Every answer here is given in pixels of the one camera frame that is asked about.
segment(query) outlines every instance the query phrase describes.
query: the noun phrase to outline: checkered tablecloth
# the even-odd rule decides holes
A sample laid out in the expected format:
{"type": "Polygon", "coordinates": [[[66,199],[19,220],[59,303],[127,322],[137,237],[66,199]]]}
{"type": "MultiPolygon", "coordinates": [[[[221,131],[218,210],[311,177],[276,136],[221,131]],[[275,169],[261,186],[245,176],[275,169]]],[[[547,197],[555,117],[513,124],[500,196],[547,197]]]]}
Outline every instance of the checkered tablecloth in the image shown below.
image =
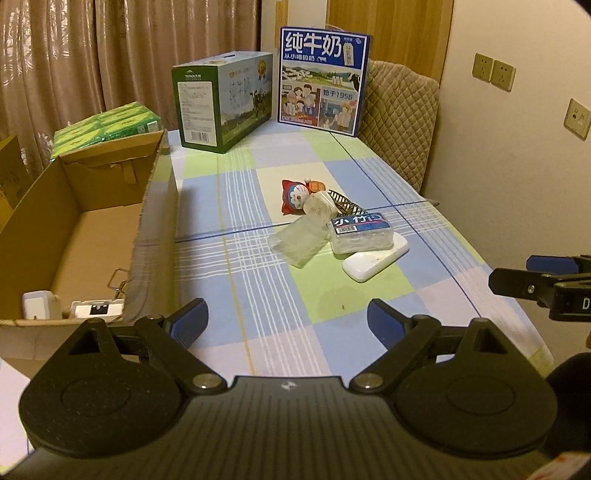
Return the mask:
{"type": "Polygon", "coordinates": [[[191,351],[229,382],[235,375],[340,375],[347,383],[384,353],[366,321],[372,298],[444,325],[492,319],[541,371],[551,355],[513,299],[488,289],[489,267],[428,201],[356,138],[268,121],[225,155],[185,149],[170,132],[180,185],[178,264],[183,303],[209,305],[191,351]],[[410,251],[366,283],[327,244],[302,269],[282,262],[269,234],[281,180],[324,182],[382,212],[410,251]]]}

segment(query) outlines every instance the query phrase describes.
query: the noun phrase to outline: barcode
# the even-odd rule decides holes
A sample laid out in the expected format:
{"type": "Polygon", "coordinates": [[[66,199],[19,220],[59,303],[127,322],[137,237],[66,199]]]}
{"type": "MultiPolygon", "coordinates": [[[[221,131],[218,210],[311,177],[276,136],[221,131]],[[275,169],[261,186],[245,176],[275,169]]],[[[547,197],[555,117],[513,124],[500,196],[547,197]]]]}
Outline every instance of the barcode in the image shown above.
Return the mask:
{"type": "Polygon", "coordinates": [[[209,143],[209,135],[205,132],[191,132],[191,140],[209,143]]]}
{"type": "Polygon", "coordinates": [[[335,231],[337,233],[356,232],[357,231],[357,227],[355,225],[339,226],[339,227],[335,228],[335,231]]]}

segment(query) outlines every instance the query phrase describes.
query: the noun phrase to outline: family cartoon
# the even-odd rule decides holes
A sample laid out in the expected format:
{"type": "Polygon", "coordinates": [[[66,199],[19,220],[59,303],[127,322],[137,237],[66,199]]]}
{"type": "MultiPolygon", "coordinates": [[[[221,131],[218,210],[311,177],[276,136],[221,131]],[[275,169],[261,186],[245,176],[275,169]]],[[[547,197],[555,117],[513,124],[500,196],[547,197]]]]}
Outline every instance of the family cartoon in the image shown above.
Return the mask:
{"type": "Polygon", "coordinates": [[[291,116],[318,116],[317,101],[320,96],[320,89],[313,91],[312,85],[306,83],[303,86],[296,86],[293,91],[285,95],[283,111],[291,116]]]}
{"type": "Polygon", "coordinates": [[[322,128],[337,130],[339,132],[351,132],[351,120],[355,116],[355,101],[347,102],[343,105],[331,103],[325,105],[323,102],[321,110],[321,125],[322,128]]]}

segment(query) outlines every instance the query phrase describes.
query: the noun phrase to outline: white power bank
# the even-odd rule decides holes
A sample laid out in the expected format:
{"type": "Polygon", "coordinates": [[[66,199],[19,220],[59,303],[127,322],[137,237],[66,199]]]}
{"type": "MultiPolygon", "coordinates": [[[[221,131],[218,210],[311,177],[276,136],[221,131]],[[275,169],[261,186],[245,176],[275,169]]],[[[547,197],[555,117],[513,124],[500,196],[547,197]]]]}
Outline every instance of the white power bank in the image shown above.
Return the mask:
{"type": "Polygon", "coordinates": [[[359,283],[369,280],[408,252],[408,241],[394,232],[394,245],[388,250],[357,252],[343,261],[343,270],[359,283]]]}

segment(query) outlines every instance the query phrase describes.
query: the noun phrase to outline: green milk box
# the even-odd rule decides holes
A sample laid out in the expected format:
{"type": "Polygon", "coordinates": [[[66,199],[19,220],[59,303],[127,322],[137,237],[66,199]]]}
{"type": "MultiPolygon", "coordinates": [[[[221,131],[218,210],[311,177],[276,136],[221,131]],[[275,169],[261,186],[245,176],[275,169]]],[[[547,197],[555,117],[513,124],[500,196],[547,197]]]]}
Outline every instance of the green milk box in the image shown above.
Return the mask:
{"type": "Polygon", "coordinates": [[[271,117],[273,54],[233,51],[173,67],[181,144],[225,153],[271,117]]]}

